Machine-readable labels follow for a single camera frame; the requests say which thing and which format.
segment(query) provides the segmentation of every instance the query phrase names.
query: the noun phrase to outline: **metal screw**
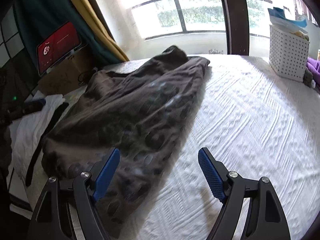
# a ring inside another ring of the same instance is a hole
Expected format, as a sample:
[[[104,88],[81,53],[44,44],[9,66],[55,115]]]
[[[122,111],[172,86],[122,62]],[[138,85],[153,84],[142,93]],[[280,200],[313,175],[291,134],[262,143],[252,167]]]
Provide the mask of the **metal screw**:
[[[49,183],[53,183],[56,181],[56,177],[52,176],[48,179]]]
[[[80,174],[80,176],[81,176],[82,178],[86,178],[86,177],[88,177],[89,175],[90,175],[90,173],[87,172],[87,171],[81,172],[81,174]]]
[[[267,178],[267,177],[262,177],[262,181],[263,181],[264,183],[269,183],[269,182],[270,182],[270,179]]]
[[[232,178],[236,178],[236,177],[238,177],[238,173],[236,173],[235,171],[230,171],[229,176]]]

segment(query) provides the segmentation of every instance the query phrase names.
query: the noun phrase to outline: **white laundry basket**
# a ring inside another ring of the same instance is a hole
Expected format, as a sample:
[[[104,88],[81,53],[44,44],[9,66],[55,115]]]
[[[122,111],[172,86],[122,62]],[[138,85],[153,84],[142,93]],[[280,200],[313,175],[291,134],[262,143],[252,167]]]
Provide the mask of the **white laundry basket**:
[[[269,63],[271,67],[279,76],[302,82],[309,44],[309,41],[303,38],[270,25]]]

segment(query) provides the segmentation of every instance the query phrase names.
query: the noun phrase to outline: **red screen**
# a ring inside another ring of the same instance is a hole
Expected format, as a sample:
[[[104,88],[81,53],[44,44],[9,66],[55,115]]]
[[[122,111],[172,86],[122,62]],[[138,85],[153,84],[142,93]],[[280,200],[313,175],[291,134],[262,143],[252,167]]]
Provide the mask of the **red screen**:
[[[37,47],[39,75],[79,45],[73,24],[67,22],[61,26]]]

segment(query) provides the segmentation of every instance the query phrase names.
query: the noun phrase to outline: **blue plastic item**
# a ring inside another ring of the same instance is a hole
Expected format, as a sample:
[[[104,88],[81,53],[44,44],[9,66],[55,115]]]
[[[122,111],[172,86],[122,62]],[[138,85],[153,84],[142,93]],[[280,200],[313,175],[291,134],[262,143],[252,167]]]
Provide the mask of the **blue plastic item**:
[[[213,196],[217,198],[221,203],[224,203],[226,195],[223,191],[222,179],[220,178],[215,167],[212,165],[208,156],[202,149],[198,153],[198,162],[205,176],[205,179],[209,184]]]
[[[278,8],[278,7],[274,7],[273,9],[268,8],[268,11],[270,16],[274,16],[274,17],[286,20],[287,22],[292,23],[301,28],[307,27],[307,21],[305,19],[303,21],[293,21],[293,20],[287,19],[284,15],[284,10],[281,8]]]
[[[120,151],[118,149],[115,149],[96,179],[95,191],[92,194],[92,198],[95,202],[104,197],[104,195],[106,194],[106,191],[109,187],[113,175],[115,174],[119,161]]]

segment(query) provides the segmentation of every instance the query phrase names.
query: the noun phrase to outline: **cardboard box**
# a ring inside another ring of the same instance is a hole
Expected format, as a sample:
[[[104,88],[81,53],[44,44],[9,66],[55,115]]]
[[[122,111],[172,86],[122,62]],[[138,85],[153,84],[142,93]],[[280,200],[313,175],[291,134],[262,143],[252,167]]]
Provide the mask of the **cardboard box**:
[[[39,90],[45,95],[66,95],[80,87],[80,74],[92,70],[96,65],[89,46],[86,46],[53,67],[50,73],[40,79]]]

